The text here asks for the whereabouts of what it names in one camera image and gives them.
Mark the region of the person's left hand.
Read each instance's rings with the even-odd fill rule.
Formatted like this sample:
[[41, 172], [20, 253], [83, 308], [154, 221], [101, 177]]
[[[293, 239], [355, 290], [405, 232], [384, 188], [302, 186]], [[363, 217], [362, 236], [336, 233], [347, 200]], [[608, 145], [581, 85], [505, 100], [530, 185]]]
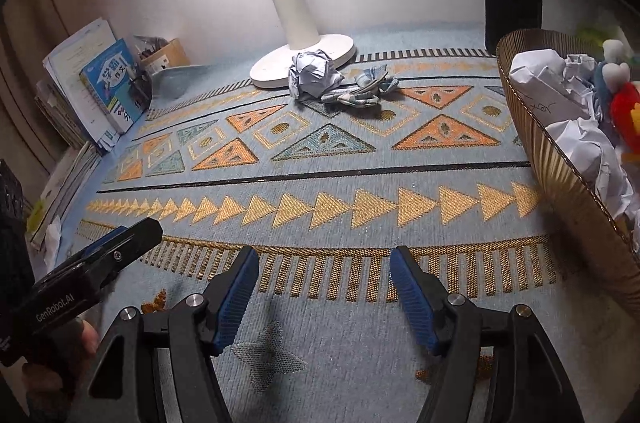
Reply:
[[100, 345], [96, 328], [75, 318], [40, 342], [26, 358], [22, 379], [32, 422], [66, 422], [78, 384]]

